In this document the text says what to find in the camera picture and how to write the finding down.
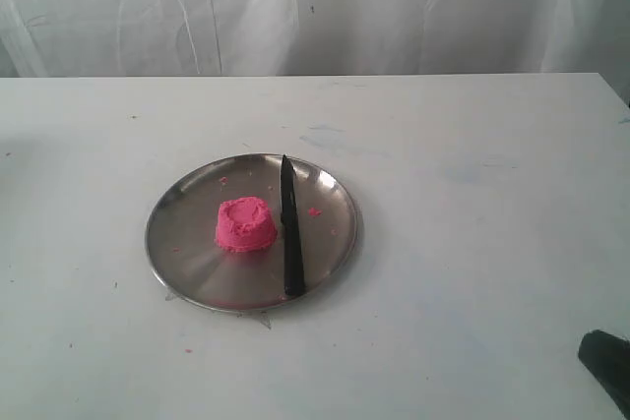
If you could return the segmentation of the black knife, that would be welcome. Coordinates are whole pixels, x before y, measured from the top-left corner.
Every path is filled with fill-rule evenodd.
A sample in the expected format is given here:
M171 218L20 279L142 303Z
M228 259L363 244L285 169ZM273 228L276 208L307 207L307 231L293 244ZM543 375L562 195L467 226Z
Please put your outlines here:
M281 164L281 223L283 225L284 294L295 298L305 293L306 284L294 191L294 169L284 154Z

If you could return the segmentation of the pink dough lump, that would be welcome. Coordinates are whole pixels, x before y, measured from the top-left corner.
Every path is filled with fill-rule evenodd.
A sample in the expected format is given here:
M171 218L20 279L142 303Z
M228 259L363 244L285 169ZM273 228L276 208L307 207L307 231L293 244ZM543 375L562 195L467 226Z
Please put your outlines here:
M277 236L271 210L264 200L242 197L220 204L215 230L220 248L233 253L265 250Z

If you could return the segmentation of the round steel plate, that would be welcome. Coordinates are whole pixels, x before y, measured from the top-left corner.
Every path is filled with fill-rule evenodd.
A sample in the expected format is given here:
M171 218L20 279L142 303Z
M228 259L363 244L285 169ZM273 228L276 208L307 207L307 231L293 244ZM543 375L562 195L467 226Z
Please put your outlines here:
M353 198L323 168L288 157L306 290L295 298L284 294L282 157L250 153L220 159L187 174L161 197L147 223L146 248L154 274L173 294L218 311L267 311L313 292L344 266L359 232ZM258 197L271 210L278 236L265 250L233 253L216 243L221 203L242 197Z

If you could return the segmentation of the white backdrop curtain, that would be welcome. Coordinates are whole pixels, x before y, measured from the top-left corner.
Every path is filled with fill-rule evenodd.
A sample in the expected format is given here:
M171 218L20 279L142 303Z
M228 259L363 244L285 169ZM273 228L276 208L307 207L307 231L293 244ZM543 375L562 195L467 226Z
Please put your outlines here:
M629 0L1 0L1 72L596 72L627 97Z

